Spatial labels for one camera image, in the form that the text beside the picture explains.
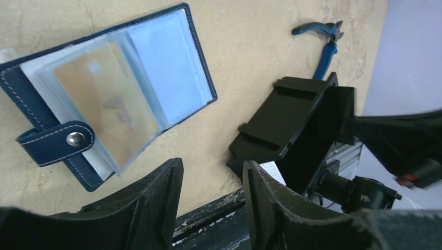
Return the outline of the white card in tray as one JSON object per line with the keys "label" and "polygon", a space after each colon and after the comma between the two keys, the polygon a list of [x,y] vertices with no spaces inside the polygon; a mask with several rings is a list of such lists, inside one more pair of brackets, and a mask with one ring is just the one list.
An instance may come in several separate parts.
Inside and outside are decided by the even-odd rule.
{"label": "white card in tray", "polygon": [[262,163],[260,164],[260,167],[264,169],[277,182],[286,186],[286,182],[274,161]]}

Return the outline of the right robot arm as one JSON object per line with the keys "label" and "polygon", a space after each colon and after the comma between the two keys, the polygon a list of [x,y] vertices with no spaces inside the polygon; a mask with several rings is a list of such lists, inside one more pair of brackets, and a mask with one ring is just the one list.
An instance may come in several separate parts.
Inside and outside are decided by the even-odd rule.
{"label": "right robot arm", "polygon": [[[339,135],[357,138],[401,186],[423,189],[441,181],[441,110],[346,118]],[[358,176],[348,180],[328,170],[318,175],[312,191],[341,205],[345,213],[390,209],[402,198],[377,180]]]}

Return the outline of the blue card holder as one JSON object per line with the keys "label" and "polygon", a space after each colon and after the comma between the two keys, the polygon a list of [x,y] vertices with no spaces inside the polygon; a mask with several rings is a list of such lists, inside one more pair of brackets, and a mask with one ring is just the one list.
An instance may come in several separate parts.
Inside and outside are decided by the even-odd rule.
{"label": "blue card holder", "polygon": [[1,87],[33,125],[17,142],[88,192],[217,100],[186,3],[2,63]]}

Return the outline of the aluminium frame rail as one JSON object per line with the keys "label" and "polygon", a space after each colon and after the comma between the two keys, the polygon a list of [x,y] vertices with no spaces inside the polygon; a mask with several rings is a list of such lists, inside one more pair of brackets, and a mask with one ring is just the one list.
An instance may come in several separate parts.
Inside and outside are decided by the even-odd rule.
{"label": "aluminium frame rail", "polygon": [[355,142],[353,145],[335,142],[325,158],[326,166],[338,161],[338,173],[342,173],[348,168],[354,168],[358,165],[362,147],[363,144],[361,142]]}

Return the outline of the black plastic tray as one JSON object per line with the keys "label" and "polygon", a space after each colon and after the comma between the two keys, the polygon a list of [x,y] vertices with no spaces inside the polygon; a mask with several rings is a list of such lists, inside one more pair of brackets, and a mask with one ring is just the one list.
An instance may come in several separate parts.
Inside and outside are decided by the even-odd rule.
{"label": "black plastic tray", "polygon": [[331,146],[352,145],[346,122],[354,117],[355,89],[327,80],[284,77],[252,118],[238,128],[226,165],[242,178],[243,163],[273,161],[287,187],[306,193]]}

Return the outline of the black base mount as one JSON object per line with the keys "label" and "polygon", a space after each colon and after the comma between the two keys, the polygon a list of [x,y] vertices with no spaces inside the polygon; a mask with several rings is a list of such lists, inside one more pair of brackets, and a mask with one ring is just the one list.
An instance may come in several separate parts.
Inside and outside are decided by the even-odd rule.
{"label": "black base mount", "polygon": [[176,220],[172,249],[251,249],[243,189]]}

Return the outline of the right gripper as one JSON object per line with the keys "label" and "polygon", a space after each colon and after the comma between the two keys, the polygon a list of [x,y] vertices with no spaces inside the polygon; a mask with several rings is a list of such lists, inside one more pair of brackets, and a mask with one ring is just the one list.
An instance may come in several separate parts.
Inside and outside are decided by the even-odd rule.
{"label": "right gripper", "polygon": [[441,181],[441,110],[397,116],[355,116],[345,128],[409,189]]}

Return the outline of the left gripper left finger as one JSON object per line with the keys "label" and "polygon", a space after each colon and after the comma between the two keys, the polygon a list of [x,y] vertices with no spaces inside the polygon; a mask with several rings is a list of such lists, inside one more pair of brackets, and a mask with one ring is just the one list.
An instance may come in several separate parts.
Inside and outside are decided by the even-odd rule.
{"label": "left gripper left finger", "polygon": [[1,208],[1,249],[171,249],[183,181],[181,158],[76,213]]}

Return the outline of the gold credit card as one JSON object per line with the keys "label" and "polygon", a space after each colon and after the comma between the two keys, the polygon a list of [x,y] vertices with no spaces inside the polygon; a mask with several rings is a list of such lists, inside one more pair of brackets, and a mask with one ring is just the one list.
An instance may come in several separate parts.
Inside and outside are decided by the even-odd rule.
{"label": "gold credit card", "polygon": [[159,125],[117,43],[82,48],[51,72],[117,172],[158,134]]}

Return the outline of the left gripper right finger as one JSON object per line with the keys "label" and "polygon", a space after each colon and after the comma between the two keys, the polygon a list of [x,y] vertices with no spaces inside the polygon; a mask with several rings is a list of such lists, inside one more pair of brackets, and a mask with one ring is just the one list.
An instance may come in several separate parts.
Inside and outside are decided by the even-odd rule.
{"label": "left gripper right finger", "polygon": [[243,165],[252,249],[441,249],[441,211],[363,209],[341,214]]}

